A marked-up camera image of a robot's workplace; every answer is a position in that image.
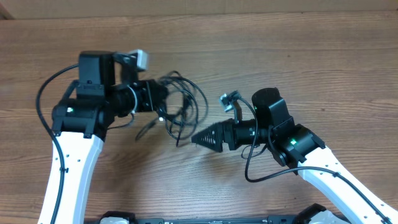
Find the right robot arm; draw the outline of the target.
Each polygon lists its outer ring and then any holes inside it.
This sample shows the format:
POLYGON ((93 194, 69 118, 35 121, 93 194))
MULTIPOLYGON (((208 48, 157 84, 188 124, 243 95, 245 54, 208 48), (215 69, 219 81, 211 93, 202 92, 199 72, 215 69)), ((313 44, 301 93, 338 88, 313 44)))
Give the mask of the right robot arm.
POLYGON ((297 124, 277 88, 263 88, 252 95, 248 108, 253 119, 244 121, 238 91, 224 94, 220 104, 233 111, 234 118, 212 124, 192 136, 192 142, 215 152, 223 144, 234 151, 243 145, 251 148, 246 158, 254 157, 253 149, 262 144, 284 169, 248 182, 257 183, 293 173, 317 188, 350 223, 397 223, 397 210, 374 195, 335 157, 325 142, 313 131, 297 124))

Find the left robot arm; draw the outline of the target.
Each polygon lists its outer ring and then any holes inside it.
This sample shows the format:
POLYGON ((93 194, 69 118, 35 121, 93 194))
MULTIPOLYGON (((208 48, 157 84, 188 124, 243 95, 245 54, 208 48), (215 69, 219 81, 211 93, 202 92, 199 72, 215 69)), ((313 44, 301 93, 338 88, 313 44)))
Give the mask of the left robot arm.
POLYGON ((152 112, 169 94, 155 80, 140 80, 148 54, 88 50, 79 54, 71 82, 45 128, 52 166, 39 223, 83 223, 91 179, 115 117, 152 112))

